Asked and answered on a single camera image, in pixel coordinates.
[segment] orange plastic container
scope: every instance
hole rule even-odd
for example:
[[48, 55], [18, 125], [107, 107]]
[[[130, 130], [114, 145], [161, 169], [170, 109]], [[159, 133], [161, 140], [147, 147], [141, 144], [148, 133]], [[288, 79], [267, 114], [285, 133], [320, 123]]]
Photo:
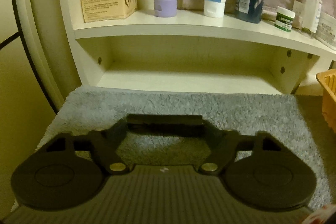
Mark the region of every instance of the orange plastic container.
[[322, 115], [336, 133], [336, 69], [320, 72], [316, 79], [323, 87]]

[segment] white spray pump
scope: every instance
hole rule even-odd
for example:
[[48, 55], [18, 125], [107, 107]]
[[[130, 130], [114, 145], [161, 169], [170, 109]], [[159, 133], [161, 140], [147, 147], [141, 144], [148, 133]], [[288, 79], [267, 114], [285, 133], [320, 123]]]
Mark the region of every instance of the white spray pump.
[[320, 20], [322, 0], [306, 0], [302, 14], [302, 29], [314, 36]]

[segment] ribbed rubber surface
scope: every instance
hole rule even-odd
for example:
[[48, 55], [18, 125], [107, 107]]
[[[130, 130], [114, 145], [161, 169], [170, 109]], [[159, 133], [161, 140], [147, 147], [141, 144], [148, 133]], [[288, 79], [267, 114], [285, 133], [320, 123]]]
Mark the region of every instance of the ribbed rubber surface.
[[198, 174], [191, 165], [137, 165], [127, 175], [110, 177], [90, 201], [58, 212], [21, 206], [5, 224], [297, 224], [307, 208], [270, 213], [250, 208], [225, 190], [217, 177]]

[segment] screw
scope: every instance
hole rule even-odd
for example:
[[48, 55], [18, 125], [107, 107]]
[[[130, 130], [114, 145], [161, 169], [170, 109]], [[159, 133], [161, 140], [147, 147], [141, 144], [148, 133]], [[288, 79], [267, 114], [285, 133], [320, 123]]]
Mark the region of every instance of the screw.
[[212, 162], [207, 162], [205, 164], [202, 164], [202, 169], [204, 171], [214, 172], [218, 169], [218, 166], [217, 166], [217, 164], [214, 164]]
[[110, 169], [115, 172], [121, 172], [126, 169], [126, 165], [122, 162], [116, 162], [110, 165]]

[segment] shelf board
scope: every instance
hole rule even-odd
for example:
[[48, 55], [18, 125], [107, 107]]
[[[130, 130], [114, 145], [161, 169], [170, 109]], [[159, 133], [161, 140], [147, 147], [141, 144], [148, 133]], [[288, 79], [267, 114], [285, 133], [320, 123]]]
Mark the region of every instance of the shelf board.
[[157, 71], [136, 64], [114, 64], [97, 86], [130, 90], [164, 92], [282, 94], [268, 70], [230, 68]]
[[159, 18], [153, 11], [136, 11], [126, 19], [78, 23], [73, 26], [75, 38], [110, 37], [119, 35], [189, 35], [218, 37], [257, 42], [336, 59], [336, 51], [320, 41], [296, 30], [285, 32], [272, 22], [253, 24], [225, 15], [210, 18], [201, 11], [178, 10], [176, 17]]

